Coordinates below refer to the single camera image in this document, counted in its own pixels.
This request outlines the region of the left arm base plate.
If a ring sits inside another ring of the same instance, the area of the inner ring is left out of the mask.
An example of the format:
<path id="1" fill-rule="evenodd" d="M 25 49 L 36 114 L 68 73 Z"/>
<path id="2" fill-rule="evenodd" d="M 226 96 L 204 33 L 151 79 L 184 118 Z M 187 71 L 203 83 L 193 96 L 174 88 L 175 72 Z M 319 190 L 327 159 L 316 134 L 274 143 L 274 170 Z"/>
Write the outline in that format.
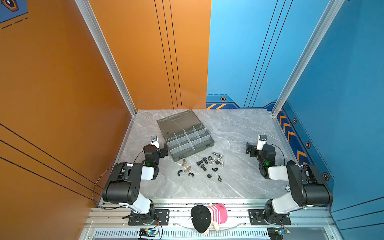
<path id="1" fill-rule="evenodd" d="M 170 220 L 170 210 L 168 209 L 155 209 L 152 213 L 141 215 L 131 214 L 129 217 L 129 226 L 154 226 L 160 224 L 167 226 Z"/>

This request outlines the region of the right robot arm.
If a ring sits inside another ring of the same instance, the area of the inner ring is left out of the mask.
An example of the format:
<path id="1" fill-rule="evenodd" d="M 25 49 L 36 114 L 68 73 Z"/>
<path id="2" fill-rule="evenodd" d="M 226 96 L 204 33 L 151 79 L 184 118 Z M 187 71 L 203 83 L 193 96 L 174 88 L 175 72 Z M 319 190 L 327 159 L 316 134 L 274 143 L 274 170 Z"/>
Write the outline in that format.
<path id="1" fill-rule="evenodd" d="M 246 154 L 258 160 L 262 177 L 289 183 L 289 193 L 266 202 L 261 216 L 267 224 L 281 224 L 290 213 L 306 207 L 332 204 L 333 193 L 315 165 L 298 165 L 289 161 L 286 165 L 277 166 L 275 146 L 262 142 L 256 146 L 247 143 Z"/>

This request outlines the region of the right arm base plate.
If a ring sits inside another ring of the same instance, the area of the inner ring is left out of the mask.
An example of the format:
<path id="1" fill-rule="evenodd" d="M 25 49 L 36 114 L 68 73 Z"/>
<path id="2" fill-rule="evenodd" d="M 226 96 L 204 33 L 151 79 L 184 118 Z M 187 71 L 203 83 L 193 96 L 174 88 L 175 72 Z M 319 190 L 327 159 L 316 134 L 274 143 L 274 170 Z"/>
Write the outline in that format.
<path id="1" fill-rule="evenodd" d="M 291 225 L 291 219 L 288 214 L 276 214 L 274 211 L 267 214 L 262 209 L 249 209 L 248 210 L 250 223 L 252 226 L 261 225 Z"/>

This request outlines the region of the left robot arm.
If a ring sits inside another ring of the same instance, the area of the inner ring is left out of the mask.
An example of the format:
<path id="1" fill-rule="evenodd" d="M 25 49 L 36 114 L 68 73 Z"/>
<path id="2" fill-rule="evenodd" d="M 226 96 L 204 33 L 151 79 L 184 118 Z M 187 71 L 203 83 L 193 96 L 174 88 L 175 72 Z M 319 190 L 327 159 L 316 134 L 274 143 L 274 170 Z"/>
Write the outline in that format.
<path id="1" fill-rule="evenodd" d="M 155 223 L 155 206 L 152 200 L 140 193 L 141 181 L 155 180 L 159 173 L 160 159 L 168 155 L 168 145 L 163 148 L 151 143 L 144 146 L 145 159 L 141 163 L 118 163 L 106 181 L 102 193 L 105 202 L 129 208 L 127 216 L 134 224 Z"/>

